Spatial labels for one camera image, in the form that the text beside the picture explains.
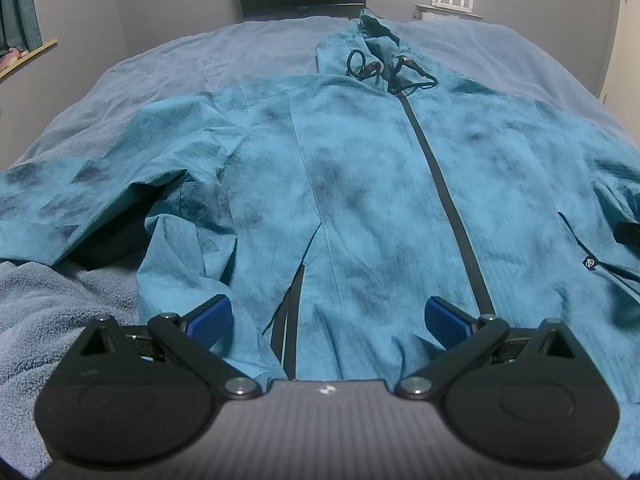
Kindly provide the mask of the teal tie-dye hooded jacket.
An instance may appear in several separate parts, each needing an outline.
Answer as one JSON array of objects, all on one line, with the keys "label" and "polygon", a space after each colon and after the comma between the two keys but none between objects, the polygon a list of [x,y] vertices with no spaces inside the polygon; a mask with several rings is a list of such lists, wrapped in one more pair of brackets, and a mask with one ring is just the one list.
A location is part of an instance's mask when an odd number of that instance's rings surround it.
[{"label": "teal tie-dye hooded jacket", "polygon": [[439,296],[570,326],[639,399],[639,153],[437,63],[363,15],[316,70],[140,107],[102,156],[1,177],[1,257],[54,266],[135,206],[142,320],[231,299],[216,345],[257,379],[397,382],[435,357]]}]

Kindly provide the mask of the blue fleece bed blanket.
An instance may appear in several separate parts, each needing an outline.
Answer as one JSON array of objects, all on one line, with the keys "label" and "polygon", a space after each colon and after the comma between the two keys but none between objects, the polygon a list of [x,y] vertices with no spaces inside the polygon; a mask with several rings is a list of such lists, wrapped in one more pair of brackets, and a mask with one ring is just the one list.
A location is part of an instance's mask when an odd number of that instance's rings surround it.
[{"label": "blue fleece bed blanket", "polygon": [[[578,80],[513,30],[458,20],[400,24],[376,19],[397,27],[442,66],[588,120],[638,151]],[[318,44],[359,21],[249,22],[138,54],[103,74],[10,169],[28,162],[102,156],[145,104],[269,77],[311,74]],[[100,314],[121,323],[147,321],[140,316],[137,292],[145,251],[140,244],[124,244],[126,235],[137,233],[141,214],[142,207],[135,206],[100,229],[88,247],[54,266],[1,257],[1,455],[20,474],[34,476],[48,466],[32,411],[40,389],[81,330]],[[639,399],[618,402],[622,420],[608,462],[622,474],[632,474],[639,467]]]}]

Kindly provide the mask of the wooden window sill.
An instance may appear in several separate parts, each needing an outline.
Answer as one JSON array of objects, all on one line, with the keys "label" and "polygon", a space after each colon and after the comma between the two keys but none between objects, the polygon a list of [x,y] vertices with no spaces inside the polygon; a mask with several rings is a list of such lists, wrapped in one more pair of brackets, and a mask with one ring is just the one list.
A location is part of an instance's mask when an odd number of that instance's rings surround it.
[{"label": "wooden window sill", "polygon": [[12,73],[18,70],[23,65],[32,62],[38,56],[43,55],[58,46],[58,40],[56,38],[45,42],[42,46],[35,48],[31,51],[17,51],[12,48],[11,51],[5,55],[1,60],[1,72],[0,79],[8,78]]}]

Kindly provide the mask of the teal window curtain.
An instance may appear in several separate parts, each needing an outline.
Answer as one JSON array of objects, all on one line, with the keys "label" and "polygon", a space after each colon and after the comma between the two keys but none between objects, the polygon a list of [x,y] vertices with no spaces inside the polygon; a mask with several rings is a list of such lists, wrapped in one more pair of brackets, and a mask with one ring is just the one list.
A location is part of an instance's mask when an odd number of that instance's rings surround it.
[{"label": "teal window curtain", "polygon": [[1,55],[42,45],[35,0],[1,0]]}]

